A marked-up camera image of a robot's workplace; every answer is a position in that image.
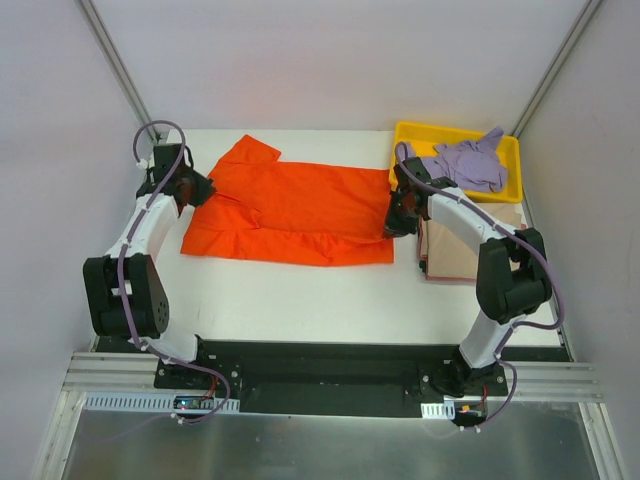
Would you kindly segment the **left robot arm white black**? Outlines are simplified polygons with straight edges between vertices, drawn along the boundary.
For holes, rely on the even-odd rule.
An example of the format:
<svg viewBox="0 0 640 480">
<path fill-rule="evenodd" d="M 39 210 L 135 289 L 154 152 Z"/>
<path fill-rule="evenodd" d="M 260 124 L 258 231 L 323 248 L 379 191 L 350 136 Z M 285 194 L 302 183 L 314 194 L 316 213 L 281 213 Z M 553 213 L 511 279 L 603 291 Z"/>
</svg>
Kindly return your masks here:
<svg viewBox="0 0 640 480">
<path fill-rule="evenodd" d="M 95 333 L 152 348 L 167 363 L 180 360 L 176 375 L 191 389 L 209 382 L 212 367 L 197 355 L 197 335 L 171 323 L 156 260 L 183 209 L 204 205 L 214 193 L 213 181 L 194 169 L 187 146 L 156 146 L 125 231 L 104 255 L 83 265 Z"/>
</svg>

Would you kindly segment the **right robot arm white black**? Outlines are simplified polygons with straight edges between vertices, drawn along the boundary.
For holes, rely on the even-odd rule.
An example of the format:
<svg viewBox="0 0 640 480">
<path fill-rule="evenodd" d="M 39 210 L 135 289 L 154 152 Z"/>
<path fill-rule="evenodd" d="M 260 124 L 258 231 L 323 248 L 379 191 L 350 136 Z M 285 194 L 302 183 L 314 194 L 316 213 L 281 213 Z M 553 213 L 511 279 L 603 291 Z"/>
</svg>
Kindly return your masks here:
<svg viewBox="0 0 640 480">
<path fill-rule="evenodd" d="M 412 157 L 394 166 L 397 186 L 390 193 L 384 236 L 414 234 L 422 220 L 449 229 L 477 257 L 476 299 L 479 313 L 449 363 L 430 374 L 438 393 L 460 398 L 481 388 L 498 366 L 514 330 L 552 296 L 551 275 L 542 235 L 517 230 L 469 199 L 447 177 L 433 178 Z"/>
</svg>

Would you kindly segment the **orange t shirt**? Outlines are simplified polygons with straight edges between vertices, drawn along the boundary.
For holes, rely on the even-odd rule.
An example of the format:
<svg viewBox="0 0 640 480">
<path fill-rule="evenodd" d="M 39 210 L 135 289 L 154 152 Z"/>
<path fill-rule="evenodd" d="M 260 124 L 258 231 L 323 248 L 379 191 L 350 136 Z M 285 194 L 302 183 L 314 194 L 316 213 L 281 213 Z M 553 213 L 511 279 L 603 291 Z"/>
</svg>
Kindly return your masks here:
<svg viewBox="0 0 640 480">
<path fill-rule="evenodd" d="M 393 262 L 383 235 L 386 171 L 280 156 L 252 136 L 238 140 L 209 174 L 216 192 L 195 209 L 182 254 L 315 267 Z"/>
</svg>

